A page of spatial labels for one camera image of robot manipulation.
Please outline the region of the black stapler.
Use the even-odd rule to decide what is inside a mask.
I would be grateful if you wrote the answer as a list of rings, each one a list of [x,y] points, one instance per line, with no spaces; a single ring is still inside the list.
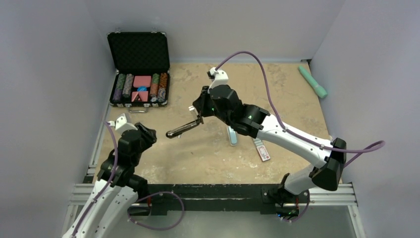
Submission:
[[[203,118],[199,115],[197,109],[194,106],[189,107],[189,112],[191,113],[193,120],[185,125],[177,127],[175,129],[169,130],[166,133],[167,138],[175,138],[181,136],[183,133],[201,125],[204,123]]]

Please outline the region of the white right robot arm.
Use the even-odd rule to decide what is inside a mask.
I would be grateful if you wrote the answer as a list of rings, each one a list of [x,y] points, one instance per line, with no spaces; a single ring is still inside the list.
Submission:
[[[289,202],[313,187],[337,190],[346,162],[346,155],[340,152],[340,149],[346,148],[344,140],[327,141],[326,144],[332,146],[332,149],[327,149],[309,143],[308,139],[313,136],[305,132],[299,131],[297,136],[293,136],[269,111],[242,103],[236,91],[228,85],[212,89],[204,86],[192,105],[202,117],[215,116],[240,135],[271,142],[310,163],[305,169],[286,174],[279,187],[267,193],[271,198]]]

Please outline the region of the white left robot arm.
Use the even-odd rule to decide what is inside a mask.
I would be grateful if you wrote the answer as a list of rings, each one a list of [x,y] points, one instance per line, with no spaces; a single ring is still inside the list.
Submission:
[[[114,149],[101,164],[92,192],[64,238],[105,238],[130,205],[146,200],[148,181],[134,172],[142,153],[156,141],[156,131],[140,122],[113,140]]]

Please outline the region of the light blue stapler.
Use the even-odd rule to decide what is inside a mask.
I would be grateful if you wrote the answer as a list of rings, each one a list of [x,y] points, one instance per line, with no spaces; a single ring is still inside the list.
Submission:
[[[236,146],[238,144],[237,133],[233,130],[231,126],[227,126],[227,133],[230,145]]]

